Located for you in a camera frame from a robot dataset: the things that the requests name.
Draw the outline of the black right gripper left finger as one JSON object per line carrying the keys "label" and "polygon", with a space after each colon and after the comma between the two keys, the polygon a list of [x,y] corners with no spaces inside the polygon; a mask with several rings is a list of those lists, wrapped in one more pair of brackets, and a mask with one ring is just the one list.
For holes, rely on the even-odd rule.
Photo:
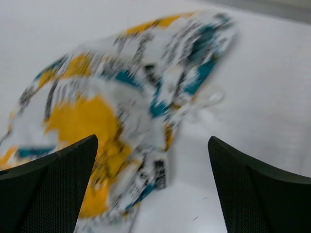
{"label": "black right gripper left finger", "polygon": [[98,148],[90,135],[0,173],[2,233],[72,233]]}

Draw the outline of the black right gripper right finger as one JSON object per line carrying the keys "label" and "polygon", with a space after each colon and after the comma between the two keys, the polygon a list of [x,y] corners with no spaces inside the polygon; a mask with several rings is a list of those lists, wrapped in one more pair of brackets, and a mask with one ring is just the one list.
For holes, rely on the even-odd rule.
{"label": "black right gripper right finger", "polygon": [[229,233],[309,233],[311,179],[269,165],[212,136],[208,152]]}

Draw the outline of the colourful patterned shorts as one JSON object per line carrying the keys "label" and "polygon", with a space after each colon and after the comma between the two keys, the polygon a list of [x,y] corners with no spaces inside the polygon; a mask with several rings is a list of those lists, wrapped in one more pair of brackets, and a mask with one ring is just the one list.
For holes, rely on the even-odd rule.
{"label": "colourful patterned shorts", "polygon": [[0,167],[92,134],[98,147],[77,233],[127,233],[140,202],[166,188],[178,125],[236,34],[225,13],[158,18],[85,43],[42,70],[12,110]]}

